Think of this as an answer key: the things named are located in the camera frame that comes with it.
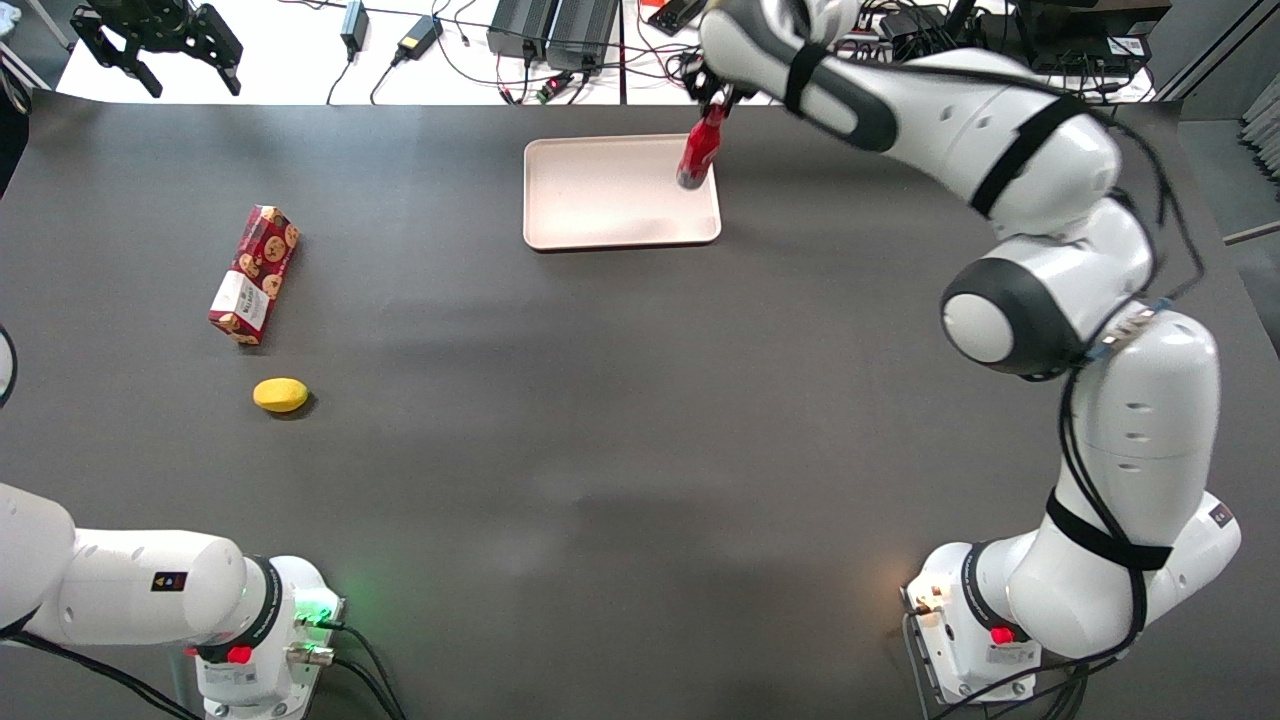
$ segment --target white tray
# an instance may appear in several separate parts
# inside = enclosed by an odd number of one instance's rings
[[[525,242],[539,251],[705,245],[721,233],[716,172],[676,183],[684,135],[535,140],[525,147]]]

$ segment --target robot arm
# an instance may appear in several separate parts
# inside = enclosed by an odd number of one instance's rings
[[[301,717],[332,661],[340,598],[300,557],[246,557],[186,530],[77,529],[56,502],[0,484],[0,641],[183,643],[205,710]]]
[[[904,588],[945,702],[991,685],[982,701],[1025,698],[1034,678],[1001,683],[1033,673],[1042,648],[1080,659],[1123,643],[1143,615],[1130,569],[1142,571],[1151,623],[1239,547],[1239,525],[1204,492],[1217,348],[1196,320],[1135,301],[1152,281],[1152,243],[1114,192],[1120,151],[1083,105],[980,50],[895,68],[844,61],[827,46],[829,18],[852,27],[860,4],[845,5],[713,0],[700,29],[705,77],[689,87],[728,85],[728,104],[754,91],[780,99],[844,142],[929,174],[991,222],[1000,242],[945,291],[943,331],[995,370],[1070,373],[1064,427],[1128,536],[1106,532],[1073,450],[1038,530],[943,546]]]
[[[164,86],[138,59],[138,51],[184,53],[209,63],[232,95],[239,95],[236,77],[243,46],[212,5],[193,8],[188,0],[87,0],[72,13],[72,27],[104,68],[120,68],[152,97]],[[102,28],[124,38],[120,50]]]

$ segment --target dark gray tabletop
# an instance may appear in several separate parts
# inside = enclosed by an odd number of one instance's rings
[[[567,255],[521,241],[525,143],[684,132],[687,108],[38,110],[0,204],[4,482],[83,527],[308,557],[415,720],[918,717],[899,584],[1039,523],[1057,383],[938,328],[986,224],[781,110],[726,126],[717,243]],[[1280,368],[1170,123],[1139,119],[1210,263],[1181,309],[1221,345],[1210,486],[1244,546],[1082,717],[1272,717]],[[246,351],[205,313],[255,202],[303,241]],[[310,416],[251,404],[274,375]],[[172,687],[161,650],[92,652]],[[152,716],[32,652],[0,678],[5,720]],[[376,714],[333,671],[312,717]]]

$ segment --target yellow lemon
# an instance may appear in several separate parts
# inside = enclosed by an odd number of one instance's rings
[[[292,413],[307,401],[307,386],[293,378],[271,378],[253,388],[253,404],[271,413]]]

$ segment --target red button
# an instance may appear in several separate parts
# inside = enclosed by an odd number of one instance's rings
[[[246,662],[248,662],[248,659],[252,655],[253,655],[253,648],[239,644],[227,651],[227,662],[234,662],[236,665],[244,665]]]
[[[1009,628],[992,628],[991,642],[996,644],[1009,644],[1014,642],[1014,632]]]

